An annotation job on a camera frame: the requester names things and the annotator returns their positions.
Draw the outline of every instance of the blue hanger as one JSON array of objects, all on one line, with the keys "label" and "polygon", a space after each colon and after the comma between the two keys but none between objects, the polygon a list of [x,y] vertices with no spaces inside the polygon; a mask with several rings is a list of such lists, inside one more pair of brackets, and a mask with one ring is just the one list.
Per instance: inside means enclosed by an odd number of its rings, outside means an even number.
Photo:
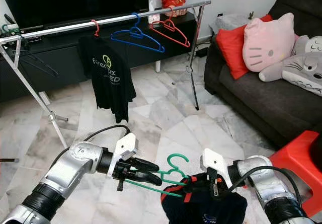
[{"label": "blue hanger", "polygon": [[[123,43],[126,43],[126,44],[131,44],[131,45],[136,45],[136,46],[139,46],[139,47],[142,47],[142,48],[145,48],[145,49],[150,49],[150,50],[154,50],[156,52],[164,53],[166,49],[159,42],[157,42],[151,36],[143,34],[142,31],[137,27],[137,25],[140,23],[140,16],[137,13],[132,13],[132,15],[137,16],[137,22],[135,23],[135,25],[132,28],[130,28],[129,30],[119,30],[119,31],[116,31],[116,32],[112,33],[110,35],[110,38],[112,40],[115,40],[115,41],[123,42]],[[117,34],[119,34],[119,33],[130,33],[131,37],[138,38],[138,39],[143,39],[144,37],[149,38],[152,41],[154,41],[155,43],[157,43],[158,49],[151,48],[151,47],[141,45],[141,44],[136,44],[136,43],[133,43],[133,42],[130,42],[130,41],[125,41],[125,40],[122,40],[122,39],[115,38],[115,36]]]}]

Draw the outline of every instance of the tv stand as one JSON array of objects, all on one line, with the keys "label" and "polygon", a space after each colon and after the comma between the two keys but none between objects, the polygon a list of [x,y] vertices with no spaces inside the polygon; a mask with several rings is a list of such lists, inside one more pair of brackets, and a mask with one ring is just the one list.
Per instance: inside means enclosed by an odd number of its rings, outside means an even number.
[{"label": "tv stand", "polygon": [[[165,20],[166,18],[165,15],[161,15],[162,20]],[[173,18],[173,21],[192,44],[196,32],[194,15],[188,12],[186,15]],[[102,25],[100,26],[100,37],[108,39],[112,32],[129,29],[134,25],[134,22],[136,22],[136,20]],[[186,48],[159,35],[153,30],[150,30],[148,28],[147,18],[141,18],[139,28],[143,33],[148,34],[159,41],[161,45],[166,48],[166,51],[165,53],[158,53],[137,46],[116,42],[116,51],[118,50],[118,47],[119,50],[124,50],[124,47],[126,47],[127,55],[125,57],[131,68],[155,61],[159,67],[160,60],[191,51],[191,48]],[[46,92],[57,90],[67,85],[76,84],[88,79],[83,73],[81,59],[77,52],[77,44],[79,38],[92,35],[94,31],[95,28],[92,27],[54,35],[46,35],[41,36],[41,40],[39,41],[29,43],[30,51],[59,73],[59,77],[54,78],[20,60],[19,69],[35,91]],[[20,59],[37,64],[36,62],[33,62],[32,58],[23,54],[21,54]],[[0,102],[29,94],[30,92],[0,55]]]}]

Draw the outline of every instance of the pink pillow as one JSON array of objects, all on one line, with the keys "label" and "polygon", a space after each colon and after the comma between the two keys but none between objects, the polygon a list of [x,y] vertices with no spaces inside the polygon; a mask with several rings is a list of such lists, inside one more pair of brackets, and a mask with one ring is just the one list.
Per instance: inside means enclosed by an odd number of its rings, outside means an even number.
[{"label": "pink pillow", "polygon": [[[270,15],[261,18],[263,22],[272,21]],[[244,30],[246,25],[233,30],[220,29],[216,40],[229,66],[232,77],[237,80],[249,70],[243,60]]]},{"label": "pink pillow", "polygon": [[243,58],[246,67],[255,72],[291,56],[295,42],[294,16],[287,13],[264,23],[258,18],[245,28]]}]

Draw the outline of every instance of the black cable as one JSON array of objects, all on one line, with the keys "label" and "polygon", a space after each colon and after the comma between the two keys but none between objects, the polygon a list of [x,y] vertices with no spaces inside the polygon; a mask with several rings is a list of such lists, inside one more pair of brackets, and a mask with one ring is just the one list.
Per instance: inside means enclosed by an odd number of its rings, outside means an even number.
[{"label": "black cable", "polygon": [[54,161],[52,162],[51,166],[50,166],[50,169],[51,167],[54,166],[54,164],[56,164],[56,162],[59,160],[59,158],[69,150],[69,147],[68,148],[65,148],[62,152],[59,153],[59,155],[54,159]]},{"label": "black cable", "polygon": [[238,187],[238,185],[243,182],[245,179],[247,179],[253,172],[256,172],[258,170],[275,170],[278,171],[280,173],[282,173],[283,175],[285,175],[285,177],[291,182],[292,187],[295,191],[295,195],[296,195],[296,199],[297,202],[299,204],[300,207],[302,207],[302,201],[301,201],[301,196],[300,193],[298,191],[298,188],[296,186],[295,181],[292,179],[292,177],[289,175],[289,173],[286,172],[286,170],[284,169],[280,169],[274,166],[259,166],[259,167],[255,167],[251,170],[249,170],[246,174],[244,174],[235,184],[233,184],[226,192],[224,192],[223,194],[229,194],[231,193],[236,187]]},{"label": "black cable", "polygon": [[[128,135],[128,134],[131,132],[131,130],[130,130],[127,126],[125,126],[125,125],[114,125],[114,126],[106,127],[106,128],[103,128],[103,129],[101,129],[101,130],[99,130],[99,131],[97,131],[97,132],[92,133],[90,136],[88,136],[87,138],[85,138],[85,139],[84,139],[84,141],[88,141],[90,138],[94,137],[95,135],[99,134],[100,132],[103,132],[103,131],[106,131],[106,130],[109,130],[109,129],[112,129],[112,128],[116,128],[116,127],[124,127],[124,128],[126,129],[126,133],[125,133],[125,135]],[[59,160],[59,158],[60,158],[60,157],[61,157],[65,152],[67,152],[68,150],[69,150],[69,147],[68,147],[68,148],[65,148],[62,152],[60,152],[60,154],[59,154],[59,155],[54,159],[54,161],[52,162],[52,164],[51,164],[50,168],[51,168],[51,167],[53,167],[53,166],[54,166],[54,164],[56,164],[56,162]]]},{"label": "black cable", "polygon": [[4,17],[9,23],[15,24],[15,21],[8,14],[4,14]]},{"label": "black cable", "polygon": [[114,126],[106,127],[106,128],[101,129],[101,130],[98,130],[97,132],[92,133],[90,136],[85,138],[84,141],[88,141],[90,138],[94,137],[95,135],[99,134],[100,132],[103,132],[103,131],[106,131],[106,130],[109,130],[109,129],[112,129],[112,128],[116,128],[116,127],[124,127],[126,129],[125,135],[128,135],[131,132],[131,130],[125,125],[114,125]]}]

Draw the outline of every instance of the green hanger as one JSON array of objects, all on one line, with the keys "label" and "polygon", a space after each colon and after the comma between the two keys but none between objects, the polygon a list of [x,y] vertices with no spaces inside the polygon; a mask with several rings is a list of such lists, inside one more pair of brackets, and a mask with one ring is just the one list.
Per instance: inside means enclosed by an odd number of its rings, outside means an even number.
[{"label": "green hanger", "polygon": [[168,161],[168,164],[169,164],[171,167],[173,167],[173,169],[170,169],[170,170],[168,170],[168,171],[161,171],[161,170],[159,170],[159,171],[158,171],[158,173],[160,173],[160,174],[161,174],[160,179],[161,179],[163,182],[167,182],[167,183],[171,183],[171,184],[176,184],[176,185],[186,185],[185,183],[182,183],[182,182],[177,182],[177,181],[172,181],[172,180],[166,180],[166,179],[164,178],[164,175],[169,175],[169,174],[171,174],[172,172],[178,172],[178,173],[180,173],[180,174],[182,175],[182,177],[183,177],[183,178],[186,178],[186,179],[188,179],[188,178],[189,178],[189,176],[185,175],[185,174],[184,174],[184,173],[179,169],[179,167],[178,167],[178,166],[176,166],[176,165],[172,164],[171,159],[172,159],[173,157],[182,157],[186,162],[189,162],[189,159],[188,159],[186,156],[182,155],[182,154],[171,154],[171,155],[169,155],[169,156],[168,156],[168,158],[167,158],[167,161]]},{"label": "green hanger", "polygon": [[[189,176],[188,176],[188,175],[185,175],[185,174],[183,173],[183,171],[181,171],[181,170],[179,169],[179,167],[178,167],[178,166],[174,165],[174,164],[171,162],[171,159],[172,159],[173,157],[181,157],[181,158],[183,158],[186,162],[189,162],[189,159],[188,159],[186,156],[182,155],[182,154],[171,154],[171,155],[169,155],[169,156],[168,156],[168,158],[167,158],[167,161],[168,161],[168,164],[169,164],[171,167],[173,167],[173,169],[170,169],[170,170],[168,170],[168,171],[161,171],[161,170],[159,170],[159,171],[158,171],[158,173],[160,173],[160,174],[161,174],[161,177],[160,177],[160,178],[161,178],[161,180],[162,180],[162,181],[167,182],[167,183],[176,184],[176,185],[186,185],[185,183],[182,183],[182,182],[177,182],[177,181],[172,181],[172,180],[166,180],[166,179],[164,178],[164,175],[169,175],[169,174],[171,174],[172,172],[178,172],[178,173],[180,173],[180,174],[182,175],[182,177],[183,177],[183,178],[186,178],[186,179],[188,179],[188,178],[189,178]],[[142,188],[148,189],[148,190],[153,190],[153,191],[156,191],[156,192],[162,193],[162,194],[167,194],[167,195],[176,196],[176,197],[183,197],[182,195],[175,194],[175,193],[171,193],[171,192],[167,192],[167,191],[164,191],[164,190],[158,190],[158,189],[155,189],[155,188],[152,188],[152,187],[149,187],[149,186],[143,185],[143,184],[139,184],[139,183],[137,183],[137,182],[135,182],[135,181],[132,181],[132,180],[124,180],[124,181],[125,181],[125,182],[127,182],[127,183],[130,183],[130,184],[133,184],[133,185],[136,185],[136,186],[139,186],[139,187],[142,187]]]}]

